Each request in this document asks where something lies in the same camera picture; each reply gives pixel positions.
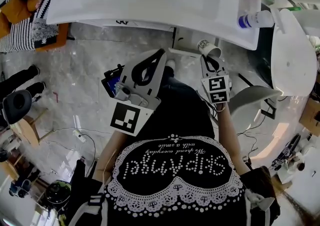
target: black chair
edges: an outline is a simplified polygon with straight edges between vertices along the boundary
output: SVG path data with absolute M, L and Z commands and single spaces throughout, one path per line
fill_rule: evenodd
M 8 123 L 5 120 L 5 117 L 2 113 L 2 105 L 0 103 L 0 133 L 8 127 Z
M 27 90 L 18 90 L 4 98 L 3 116 L 10 125 L 22 119 L 31 109 L 32 97 Z
M 10 152 L 0 149 L 0 162 L 6 161 L 10 157 Z

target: chair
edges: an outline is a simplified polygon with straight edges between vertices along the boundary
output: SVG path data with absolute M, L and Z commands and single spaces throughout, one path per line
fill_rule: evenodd
M 281 94 L 278 90 L 251 86 L 231 98 L 228 105 L 236 132 L 241 133 L 250 127 L 257 119 L 260 110 L 262 114 L 274 119 L 276 108 L 268 102 L 268 99 L 278 97 Z M 261 109 L 262 101 L 265 101 L 272 108 L 272 113 Z
M 4 118 L 12 125 L 22 119 L 31 109 L 32 97 L 27 90 L 18 90 L 3 99 Z
M 5 73 L 1 71 L 1 76 L 0 76 L 0 82 L 3 82 L 6 80 Z M 5 117 L 2 112 L 2 102 L 0 101 L 0 134 L 4 131 L 6 131 L 8 127 L 8 123 L 5 120 Z
M 46 133 L 44 136 L 39 137 L 36 121 L 39 120 L 48 109 L 44 109 L 35 119 L 26 115 L 23 119 L 19 120 L 14 126 L 11 127 L 12 131 L 21 139 L 27 140 L 33 147 L 39 146 L 39 143 L 48 135 L 53 133 L 53 130 Z

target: shoulder strap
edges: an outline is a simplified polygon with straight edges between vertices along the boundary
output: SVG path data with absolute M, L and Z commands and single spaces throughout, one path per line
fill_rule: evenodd
M 99 215 L 101 214 L 101 226 L 107 226 L 108 223 L 108 203 L 103 193 L 98 193 L 90 197 L 90 200 L 79 207 L 69 226 L 76 226 L 83 214 Z

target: cup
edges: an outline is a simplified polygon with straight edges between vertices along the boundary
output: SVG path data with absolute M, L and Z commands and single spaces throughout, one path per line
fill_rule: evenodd
M 221 56 L 221 49 L 214 46 L 212 43 L 208 42 L 207 40 L 200 40 L 197 44 L 198 50 L 201 52 L 202 55 L 208 56 Z

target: cardboard box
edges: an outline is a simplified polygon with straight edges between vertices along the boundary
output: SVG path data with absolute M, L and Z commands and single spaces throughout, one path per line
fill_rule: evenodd
M 320 122 L 315 120 L 315 116 L 318 113 L 320 113 L 320 102 L 309 98 L 299 121 L 316 136 L 320 135 Z

